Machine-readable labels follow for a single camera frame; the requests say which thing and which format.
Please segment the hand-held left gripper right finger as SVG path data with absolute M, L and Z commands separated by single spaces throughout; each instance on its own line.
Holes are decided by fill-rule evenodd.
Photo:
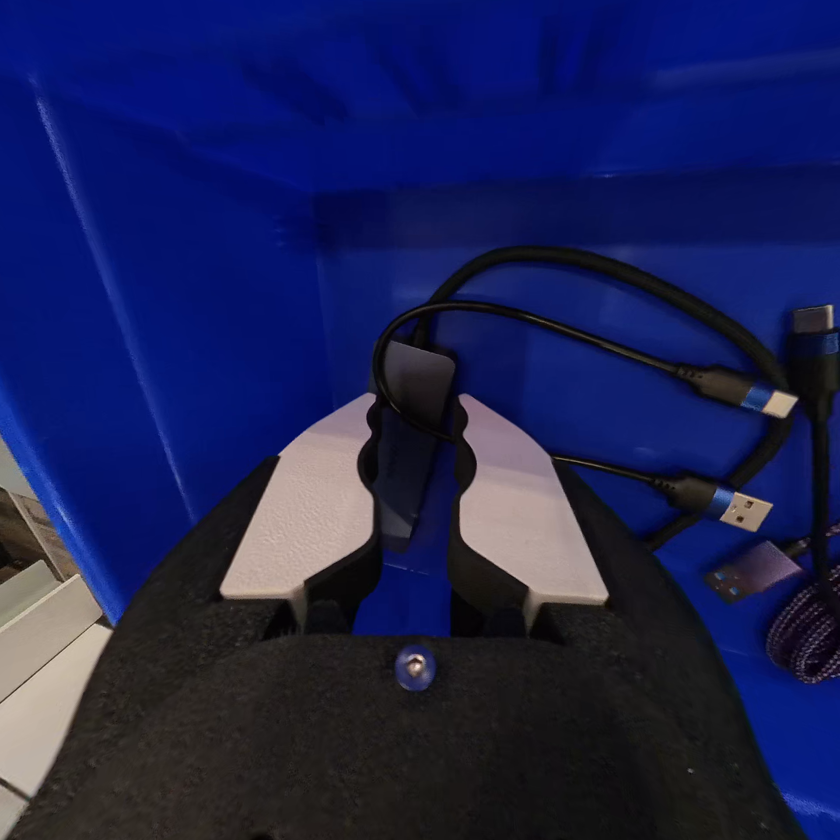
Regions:
M 454 413 L 449 582 L 471 606 L 603 606 L 609 594 L 549 453 L 475 399 Z

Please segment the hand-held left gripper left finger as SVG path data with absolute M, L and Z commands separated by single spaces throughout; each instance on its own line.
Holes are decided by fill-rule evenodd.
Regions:
M 375 535 L 375 499 L 360 458 L 373 442 L 364 393 L 318 420 L 279 454 L 220 586 L 226 600 L 303 601 L 318 574 Z

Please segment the dark grey usb hub wide print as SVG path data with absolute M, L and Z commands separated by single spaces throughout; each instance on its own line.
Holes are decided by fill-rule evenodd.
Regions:
M 798 398 L 791 389 L 789 377 L 783 373 L 781 362 L 778 361 L 777 357 L 756 336 L 739 322 L 697 296 L 681 290 L 672 283 L 660 279 L 645 269 L 637 268 L 620 259 L 600 255 L 590 250 L 547 245 L 514 245 L 495 248 L 478 255 L 462 267 L 459 267 L 436 289 L 433 295 L 423 305 L 447 301 L 475 301 L 458 299 L 457 295 L 471 280 L 505 266 L 545 266 L 590 272 L 599 277 L 613 280 L 625 287 L 641 291 L 651 298 L 677 310 L 690 320 L 708 328 L 718 337 L 729 342 L 748 361 L 752 362 L 755 368 L 753 374 L 740 371 L 736 372 L 746 375 L 752 380 L 766 384 L 773 389 L 786 391 Z M 432 346 L 431 332 L 433 320 L 439 314 L 424 316 L 418 321 L 410 321 L 397 330 L 386 353 L 385 372 L 388 384 L 400 403 L 408 407 L 413 414 L 419 416 L 424 421 L 438 425 L 441 430 L 450 433 L 444 427 L 444 415 L 445 405 L 455 379 L 455 362 L 452 358 L 435 351 Z M 696 393 L 687 383 L 675 380 L 664 372 L 658 372 L 675 382 L 686 385 Z M 698 396 L 705 400 L 713 401 L 700 395 Z M 726 404 L 724 406 L 753 413 L 735 406 Z M 790 417 L 781 421 L 773 420 L 760 413 L 755 413 L 765 417 L 767 420 L 766 431 L 763 433 L 759 442 L 726 479 L 711 480 L 734 487 L 735 490 L 742 492 L 745 485 L 752 478 L 756 477 L 781 451 L 782 445 L 791 433 L 794 411 L 799 406 L 798 398 L 798 402 Z M 663 548 L 676 536 L 698 524 L 703 519 L 698 514 L 687 514 L 679 510 L 677 511 L 679 515 L 676 519 L 646 537 L 645 542 L 651 550 Z

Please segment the blue plastic bin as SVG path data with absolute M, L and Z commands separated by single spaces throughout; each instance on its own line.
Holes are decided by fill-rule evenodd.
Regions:
M 2 434 L 111 618 L 468 259 L 772 351 L 838 304 L 838 2 L 2 2 Z

